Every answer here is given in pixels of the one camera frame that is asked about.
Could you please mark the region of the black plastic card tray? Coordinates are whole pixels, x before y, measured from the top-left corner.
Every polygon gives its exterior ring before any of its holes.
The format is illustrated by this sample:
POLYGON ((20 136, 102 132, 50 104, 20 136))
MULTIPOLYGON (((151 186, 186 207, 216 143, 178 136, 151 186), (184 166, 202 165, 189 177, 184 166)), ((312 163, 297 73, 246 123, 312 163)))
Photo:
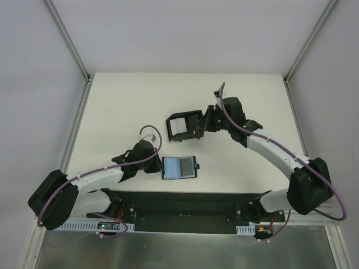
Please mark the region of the black plastic card tray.
POLYGON ((204 131, 197 127, 203 117, 202 110, 174 113, 165 120, 169 142, 182 142, 190 139, 200 139, 204 131))

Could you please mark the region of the blue leather card holder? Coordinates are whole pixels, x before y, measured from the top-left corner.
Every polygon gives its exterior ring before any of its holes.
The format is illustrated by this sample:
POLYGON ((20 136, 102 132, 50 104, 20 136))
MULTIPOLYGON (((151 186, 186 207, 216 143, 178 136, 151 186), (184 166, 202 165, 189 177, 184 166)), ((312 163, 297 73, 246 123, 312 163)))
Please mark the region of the blue leather card holder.
MULTIPOLYGON (((187 156, 192 157, 193 164, 194 164, 194 176, 193 177, 187 177, 187 178, 197 178, 197 171, 200 169, 199 163, 196 161, 195 156, 187 156)), ((181 177, 181 171, 180 171, 180 158, 184 157, 163 157, 162 163, 163 163, 163 170, 162 170, 162 179, 164 180, 178 180, 178 179, 187 179, 181 177)))

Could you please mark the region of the dark credit card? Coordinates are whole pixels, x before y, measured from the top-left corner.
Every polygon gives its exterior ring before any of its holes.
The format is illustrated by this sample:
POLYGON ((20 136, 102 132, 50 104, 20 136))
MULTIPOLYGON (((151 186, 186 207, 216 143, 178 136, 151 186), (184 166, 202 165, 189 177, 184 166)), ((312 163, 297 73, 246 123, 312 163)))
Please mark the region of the dark credit card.
POLYGON ((194 176, 195 172, 194 172, 194 164, 192 157, 180 158, 179 165, 180 165, 181 177, 187 178, 194 176))

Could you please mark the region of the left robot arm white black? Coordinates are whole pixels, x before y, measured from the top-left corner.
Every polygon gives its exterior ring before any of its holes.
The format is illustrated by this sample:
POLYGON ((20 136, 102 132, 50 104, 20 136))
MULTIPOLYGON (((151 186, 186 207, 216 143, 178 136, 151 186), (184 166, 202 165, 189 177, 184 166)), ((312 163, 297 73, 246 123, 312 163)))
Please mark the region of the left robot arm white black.
POLYGON ((74 175, 59 169, 50 172, 27 202, 38 218, 37 225, 54 230, 69 218, 82 216, 120 220, 123 204, 110 185, 133 178, 140 170, 159 172, 158 151, 151 142, 140 140, 133 149, 92 171, 74 175))

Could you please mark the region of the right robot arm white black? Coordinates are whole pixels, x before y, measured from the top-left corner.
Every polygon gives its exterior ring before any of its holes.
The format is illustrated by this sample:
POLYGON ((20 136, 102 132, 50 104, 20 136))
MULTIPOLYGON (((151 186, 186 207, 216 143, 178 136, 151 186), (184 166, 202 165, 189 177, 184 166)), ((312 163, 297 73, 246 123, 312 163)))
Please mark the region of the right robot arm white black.
POLYGON ((326 162, 319 157, 311 160, 290 154, 272 143, 262 125, 246 118, 237 98, 225 98, 223 104, 209 105, 196 126, 208 132, 227 131, 232 140, 267 159, 289 180, 287 189, 267 191, 253 201, 255 219, 265 221, 279 210, 295 210, 307 215, 333 197, 328 187, 330 176, 326 162))

